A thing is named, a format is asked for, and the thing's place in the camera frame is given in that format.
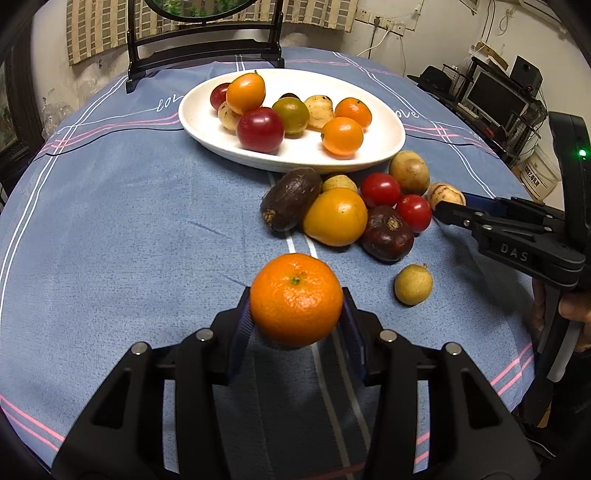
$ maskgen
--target air conditioner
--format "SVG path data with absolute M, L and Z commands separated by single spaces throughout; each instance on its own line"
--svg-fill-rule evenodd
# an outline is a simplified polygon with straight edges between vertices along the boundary
M 535 15 L 550 25 L 561 27 L 562 23 L 545 0 L 519 0 L 519 4 L 531 15 Z

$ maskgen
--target orange fruit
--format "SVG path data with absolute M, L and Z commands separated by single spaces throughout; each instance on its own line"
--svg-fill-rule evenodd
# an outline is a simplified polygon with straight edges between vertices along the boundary
M 368 223 L 363 199 L 349 189 L 336 188 L 321 193 L 302 222 L 306 235 L 331 247 L 356 242 Z
M 339 321 L 343 290 L 330 267 L 304 254 L 271 260 L 251 285 L 251 314 L 271 340 L 302 347 L 327 336 Z
M 226 91 L 228 106 L 238 115 L 259 108 L 265 100 L 265 81 L 257 73 L 245 73 L 234 80 Z
M 368 106 L 357 98 L 348 97 L 339 102 L 335 108 L 335 116 L 345 116 L 355 120 L 364 130 L 372 120 Z
M 350 118 L 340 116 L 329 121 L 320 133 L 322 146 L 339 157 L 350 157 L 363 143 L 363 129 Z

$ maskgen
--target human hand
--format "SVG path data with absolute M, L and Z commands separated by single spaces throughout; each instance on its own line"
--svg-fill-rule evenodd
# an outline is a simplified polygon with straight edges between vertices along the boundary
M 532 279 L 534 288 L 534 306 L 531 311 L 531 324 L 536 332 L 541 332 L 545 325 L 546 288 L 541 280 Z M 583 322 L 575 352 L 591 349 L 591 291 L 565 293 L 560 300 L 558 312 L 567 320 Z

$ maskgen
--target dark red fruit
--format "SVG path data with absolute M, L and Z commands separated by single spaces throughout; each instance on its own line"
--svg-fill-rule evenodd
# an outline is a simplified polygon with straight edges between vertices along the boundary
M 212 91 L 212 94 L 209 96 L 209 103 L 212 104 L 212 107 L 215 111 L 218 111 L 220 105 L 226 101 L 226 91 L 230 86 L 229 83 L 222 83 L 215 87 Z
M 369 208 L 379 205 L 393 207 L 400 195 L 400 185 L 387 173 L 372 173 L 361 184 L 361 196 Z
M 431 223 L 431 207 L 420 195 L 405 195 L 398 201 L 396 211 L 415 233 L 426 230 Z
M 244 148 L 271 153 L 283 142 L 283 123 L 279 114 L 266 106 L 245 113 L 236 127 L 236 135 Z
M 402 260 L 414 245 L 414 234 L 392 207 L 380 205 L 368 212 L 368 224 L 361 245 L 371 256 L 384 262 Z

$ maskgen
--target white plate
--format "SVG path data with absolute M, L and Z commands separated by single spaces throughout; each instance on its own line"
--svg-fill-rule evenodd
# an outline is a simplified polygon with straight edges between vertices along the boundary
M 363 145 L 350 160 L 332 158 L 322 147 L 320 133 L 305 130 L 298 138 L 285 138 L 275 154 L 253 152 L 241 148 L 236 135 L 226 130 L 209 103 L 212 90 L 231 82 L 245 72 L 233 72 L 197 85 L 178 106 L 183 128 L 214 153 L 249 167 L 287 172 L 299 167 L 313 167 L 321 173 L 348 172 L 383 162 L 402 149 L 406 135 L 402 122 L 392 109 L 365 90 L 333 77 L 304 70 L 259 69 L 265 80 L 267 97 L 263 106 L 271 107 L 281 95 L 295 93 L 302 101 L 312 95 L 327 95 L 334 107 L 343 98 L 354 97 L 365 103 L 373 121 L 365 131 Z

